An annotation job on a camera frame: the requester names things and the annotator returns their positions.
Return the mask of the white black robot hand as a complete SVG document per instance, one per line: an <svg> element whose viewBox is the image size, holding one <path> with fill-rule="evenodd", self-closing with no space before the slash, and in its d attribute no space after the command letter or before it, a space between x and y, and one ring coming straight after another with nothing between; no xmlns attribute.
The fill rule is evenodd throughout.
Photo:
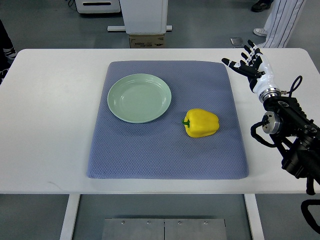
<svg viewBox="0 0 320 240"><path fill-rule="evenodd" d="M280 96L281 90L275 84L275 75L269 60L255 43L251 40L247 43L240 62L228 58L221 61L234 72L247 77L250 90L257 95L261 103L268 98Z"/></svg>

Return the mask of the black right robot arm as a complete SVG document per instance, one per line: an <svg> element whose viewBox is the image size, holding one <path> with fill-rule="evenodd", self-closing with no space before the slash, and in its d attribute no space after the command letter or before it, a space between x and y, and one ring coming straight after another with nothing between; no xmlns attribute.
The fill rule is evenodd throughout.
<svg viewBox="0 0 320 240"><path fill-rule="evenodd" d="M250 134L259 143L277 148L282 155L282 169L297 179L305 178L306 193L313 196L314 182L320 181L320 128L292 96L302 80L298 76L289 91L266 88L259 94L266 112L250 128Z"/></svg>

